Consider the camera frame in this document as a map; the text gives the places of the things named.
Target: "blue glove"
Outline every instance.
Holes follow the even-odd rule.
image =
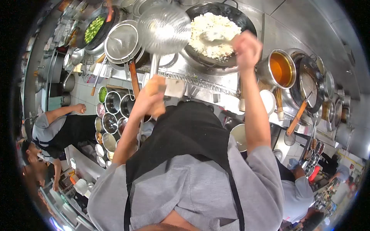
[[[298,164],[300,165],[300,161],[298,161],[297,159],[294,159],[294,158],[290,158],[287,168],[289,170],[293,170],[297,167]]]

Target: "flame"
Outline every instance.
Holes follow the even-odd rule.
[[[113,8],[112,8],[111,0],[107,0],[107,7],[108,7],[107,22],[110,22],[112,20],[112,15],[113,15]]]

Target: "green vegetable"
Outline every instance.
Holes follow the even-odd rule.
[[[107,89],[106,88],[102,88],[101,91],[99,92],[99,101],[101,103],[104,103],[104,100],[105,100],[106,95],[107,95]]]
[[[85,31],[85,43],[88,44],[98,33],[99,29],[103,25],[105,18],[102,16],[97,17]]]

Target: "wok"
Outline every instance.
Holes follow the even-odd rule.
[[[80,30],[78,31],[77,40],[76,40],[76,45],[77,45],[78,48],[83,49],[87,45],[90,48],[94,48],[94,47],[96,47],[97,45],[99,45],[101,43],[101,38],[105,39],[106,33],[104,33],[104,32],[108,33],[111,26],[112,26],[112,23],[113,23],[113,17],[114,17],[114,9],[113,8],[112,8],[112,11],[113,11],[112,12],[112,17],[110,18],[110,21],[107,21],[108,20],[108,8],[104,7],[104,6],[101,6],[98,9],[96,9],[90,15],[90,17],[88,17],[82,23],[82,25],[80,26]],[[94,36],[94,38],[87,44],[85,42],[85,32],[86,32],[87,28],[90,26],[90,24],[99,16],[105,18],[105,21],[104,21],[103,25],[100,27],[97,34]]]
[[[214,15],[221,15],[223,17],[228,17],[228,19],[234,22],[238,27],[241,27],[241,31],[249,30],[257,37],[256,28],[254,27],[252,21],[240,10],[238,10],[238,3],[235,0],[231,0],[236,3],[236,8],[225,4],[227,0],[222,3],[202,3],[190,7],[186,13],[189,15],[190,20],[194,20],[195,17],[211,12]],[[216,68],[226,68],[236,66],[236,55],[232,53],[225,60],[219,60],[214,58],[209,58],[204,56],[194,50],[189,44],[185,46],[186,53],[193,58],[195,61],[199,62],[208,67]]]
[[[324,80],[323,76],[320,73],[320,70],[316,64],[316,62],[310,58],[308,55],[303,53],[298,53],[292,56],[293,62],[296,66],[296,82],[290,88],[290,94],[297,105],[301,105],[305,97],[303,97],[303,93],[301,92],[301,82],[300,82],[300,75],[301,75],[301,66],[304,66],[304,72],[307,73],[313,81],[316,83],[316,103],[313,107],[310,105],[306,106],[306,110],[312,114],[319,111],[323,101],[324,101]]]

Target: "orange sauce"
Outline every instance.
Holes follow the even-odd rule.
[[[272,76],[283,87],[290,85],[292,81],[292,68],[286,57],[278,52],[271,54],[270,69]]]

